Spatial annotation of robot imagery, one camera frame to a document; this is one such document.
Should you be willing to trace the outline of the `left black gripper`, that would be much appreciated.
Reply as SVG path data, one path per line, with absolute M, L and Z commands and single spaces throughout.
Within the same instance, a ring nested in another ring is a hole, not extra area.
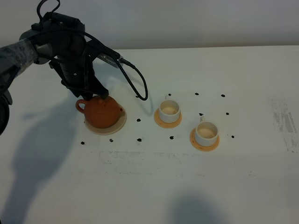
M 108 90 L 95 76 L 86 41 L 73 40 L 57 54 L 57 59 L 60 62 L 50 61 L 49 65 L 61 77 L 61 84 L 76 97 L 82 96 L 89 101 L 93 95 L 99 95 L 102 100 L 109 96 Z

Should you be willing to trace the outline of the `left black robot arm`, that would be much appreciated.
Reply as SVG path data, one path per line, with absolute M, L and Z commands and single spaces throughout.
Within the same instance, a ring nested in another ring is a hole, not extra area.
M 0 49 L 0 131 L 4 132 L 9 120 L 12 97 L 8 89 L 34 63 L 49 63 L 60 76 L 62 85 L 76 97 L 106 98 L 109 92 L 93 69 L 94 59 L 104 51 L 104 46 L 85 32 L 79 19 L 46 13 L 18 42 Z

